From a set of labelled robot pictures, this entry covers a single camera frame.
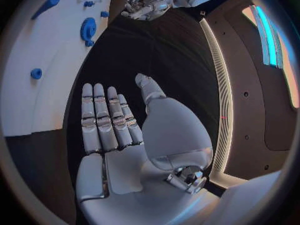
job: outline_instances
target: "metal finger segment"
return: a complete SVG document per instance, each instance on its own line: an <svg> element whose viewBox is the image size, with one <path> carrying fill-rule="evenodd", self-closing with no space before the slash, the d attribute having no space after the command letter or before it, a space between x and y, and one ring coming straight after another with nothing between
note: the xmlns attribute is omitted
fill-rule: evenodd
<svg viewBox="0 0 300 225"><path fill-rule="evenodd" d="M81 96L81 129L84 150L87 154L91 154L102 150L97 132L91 84L83 85Z"/></svg>
<svg viewBox="0 0 300 225"><path fill-rule="evenodd" d="M135 77L135 83L141 89L141 95L146 105L153 99L166 98L166 94L158 83L149 76L139 73Z"/></svg>
<svg viewBox="0 0 300 225"><path fill-rule="evenodd" d="M108 88L107 96L109 99L109 111L115 135L119 143L119 148L123 149L131 145L133 140L127 127L117 91L113 86Z"/></svg>
<svg viewBox="0 0 300 225"><path fill-rule="evenodd" d="M109 152L118 148L118 141L112 126L103 86L100 83L97 83L93 89L97 126L102 148L104 152Z"/></svg>
<svg viewBox="0 0 300 225"><path fill-rule="evenodd" d="M133 145L141 144L144 141L142 130L138 125L137 120L134 118L134 115L131 109L129 108L124 95L119 94L118 97L119 97L119 101L122 107L124 117L126 119L126 125L128 127L129 133L133 141Z"/></svg>

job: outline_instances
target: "curved light strip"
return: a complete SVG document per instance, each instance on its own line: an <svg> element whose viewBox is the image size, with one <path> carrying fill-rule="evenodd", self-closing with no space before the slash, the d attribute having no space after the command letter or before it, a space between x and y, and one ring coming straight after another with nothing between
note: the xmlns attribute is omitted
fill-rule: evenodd
<svg viewBox="0 0 300 225"><path fill-rule="evenodd" d="M200 25L204 31L211 51L219 90L220 119L212 169L223 173L230 154L233 135L234 112L232 89L226 63L218 41L205 19L200 21Z"/></svg>
<svg viewBox="0 0 300 225"><path fill-rule="evenodd" d="M263 25L263 28L264 28L264 31L266 34L270 64L273 66L276 66L277 65L276 48L275 48L273 33L271 30L270 24L268 22L268 19L267 19L265 13L259 6L256 6L256 10L261 19L261 22L262 22L262 25Z"/></svg>

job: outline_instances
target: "blue light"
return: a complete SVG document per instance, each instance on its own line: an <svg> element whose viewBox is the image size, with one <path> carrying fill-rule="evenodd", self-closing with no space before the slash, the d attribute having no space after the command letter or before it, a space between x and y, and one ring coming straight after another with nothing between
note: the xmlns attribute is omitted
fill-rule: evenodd
<svg viewBox="0 0 300 225"><path fill-rule="evenodd" d="M266 40L267 40L268 50L269 50L270 64L273 66L276 66L276 64L277 64L276 49L275 49L275 43L273 40L273 34L271 31L270 24L268 22L268 19L267 19L265 13L259 6L256 7L256 10L257 10L257 13L261 19L262 25L265 30Z"/></svg>

